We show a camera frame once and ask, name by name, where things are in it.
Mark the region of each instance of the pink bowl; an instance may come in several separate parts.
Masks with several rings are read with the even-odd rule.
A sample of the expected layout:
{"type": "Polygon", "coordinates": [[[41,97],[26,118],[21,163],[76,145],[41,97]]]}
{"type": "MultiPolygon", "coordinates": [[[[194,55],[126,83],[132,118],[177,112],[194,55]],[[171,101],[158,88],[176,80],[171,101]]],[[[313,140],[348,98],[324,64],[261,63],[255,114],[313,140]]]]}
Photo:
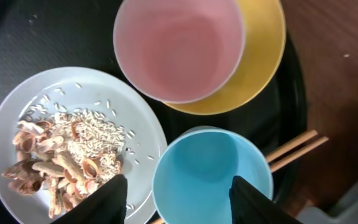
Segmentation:
{"type": "Polygon", "coordinates": [[[124,0],[113,33],[128,80],[168,103],[191,103],[220,89],[245,39],[235,0],[124,0]]]}

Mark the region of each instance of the bowl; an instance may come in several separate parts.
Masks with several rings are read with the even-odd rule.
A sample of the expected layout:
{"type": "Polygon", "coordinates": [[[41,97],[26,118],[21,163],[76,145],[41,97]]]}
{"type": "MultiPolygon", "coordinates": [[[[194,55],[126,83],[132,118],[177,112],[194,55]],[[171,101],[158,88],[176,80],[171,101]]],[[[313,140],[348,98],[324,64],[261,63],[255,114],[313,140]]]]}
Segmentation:
{"type": "Polygon", "coordinates": [[[165,223],[232,223],[229,189],[239,175],[269,199],[273,180],[262,153],[218,128],[190,130],[173,141],[154,172],[152,192],[165,223]]]}
{"type": "Polygon", "coordinates": [[[167,105],[197,115],[224,113],[257,96],[274,76],[285,46],[285,19],[278,0],[237,0],[247,27],[247,47],[231,79],[213,95],[194,103],[167,105]]]}
{"type": "Polygon", "coordinates": [[[117,155],[121,160],[122,174],[128,180],[127,203],[134,206],[134,209],[126,211],[125,223],[147,223],[155,213],[151,196],[152,177],[157,159],[167,147],[165,135],[153,110],[133,88],[110,74],[90,68],[63,67],[40,72],[23,81],[1,103],[1,202],[18,223],[48,224],[59,217],[55,216],[53,220],[48,217],[50,196],[47,190],[39,190],[28,197],[21,196],[8,187],[12,180],[1,174],[17,162],[12,139],[17,132],[18,120],[34,121],[39,116],[45,119],[58,111],[64,112],[62,106],[69,113],[77,108],[98,111],[106,116],[105,121],[135,132],[133,138],[126,138],[125,147],[136,154],[122,150],[117,155]],[[59,88],[64,94],[56,91],[59,88]],[[43,100],[45,95],[49,102],[43,100]],[[47,114],[32,111],[32,105],[42,105],[47,114]]]}
{"type": "Polygon", "coordinates": [[[126,78],[159,101],[190,103],[236,71],[245,25],[235,0],[125,0],[113,43],[126,78]]]}

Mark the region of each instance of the white plate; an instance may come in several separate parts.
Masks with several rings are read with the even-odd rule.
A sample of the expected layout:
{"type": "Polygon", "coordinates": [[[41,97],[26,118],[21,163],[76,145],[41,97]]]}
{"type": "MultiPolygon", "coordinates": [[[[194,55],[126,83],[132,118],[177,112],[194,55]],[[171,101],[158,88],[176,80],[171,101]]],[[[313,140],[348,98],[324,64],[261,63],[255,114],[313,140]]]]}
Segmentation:
{"type": "Polygon", "coordinates": [[[146,223],[155,212],[151,196],[153,171],[158,158],[167,148],[161,125],[150,106],[130,86],[107,73],[80,67],[54,68],[38,73],[12,90],[0,105],[0,199],[12,216],[20,223],[44,224],[52,221],[48,217],[49,196],[46,191],[40,190],[33,196],[24,197],[8,189],[10,180],[1,177],[7,167],[16,163],[12,139],[17,132],[18,120],[24,118],[30,105],[39,104],[45,94],[50,98],[49,103],[43,104],[48,114],[36,112],[33,118],[46,118],[56,113],[53,105],[56,102],[65,106],[68,112],[73,112],[75,108],[102,112],[106,119],[118,126],[123,125],[126,131],[135,132],[133,139],[126,138],[125,145],[135,154],[125,150],[121,152],[123,174],[128,179],[127,202],[135,205],[135,210],[127,211],[125,223],[146,223]],[[56,88],[61,88],[65,94],[55,92],[56,88]],[[107,100],[116,116],[107,108],[107,100]]]}

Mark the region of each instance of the wooden table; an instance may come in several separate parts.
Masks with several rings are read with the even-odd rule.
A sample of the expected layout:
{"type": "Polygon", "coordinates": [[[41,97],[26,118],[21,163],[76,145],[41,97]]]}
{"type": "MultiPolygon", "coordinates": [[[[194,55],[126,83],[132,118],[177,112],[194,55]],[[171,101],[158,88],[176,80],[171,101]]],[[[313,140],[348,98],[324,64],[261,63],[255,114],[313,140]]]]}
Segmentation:
{"type": "Polygon", "coordinates": [[[358,1],[282,0],[303,69],[309,128],[330,141],[302,158],[286,209],[329,209],[358,180],[358,1]]]}

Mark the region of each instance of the plastic bowl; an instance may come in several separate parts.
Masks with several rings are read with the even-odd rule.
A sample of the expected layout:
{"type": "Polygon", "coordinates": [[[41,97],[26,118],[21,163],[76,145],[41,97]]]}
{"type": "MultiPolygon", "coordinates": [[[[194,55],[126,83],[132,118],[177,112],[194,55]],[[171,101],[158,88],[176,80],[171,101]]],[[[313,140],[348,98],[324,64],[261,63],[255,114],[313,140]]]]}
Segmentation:
{"type": "Polygon", "coordinates": [[[127,79],[169,103],[194,102],[220,89],[236,71],[245,39],[235,0],[125,0],[113,33],[127,79]]]}
{"type": "Polygon", "coordinates": [[[152,184],[157,211],[169,224],[232,223],[229,189],[235,175],[272,198],[269,166],[250,141],[218,128],[190,131],[157,164],[152,184]]]}

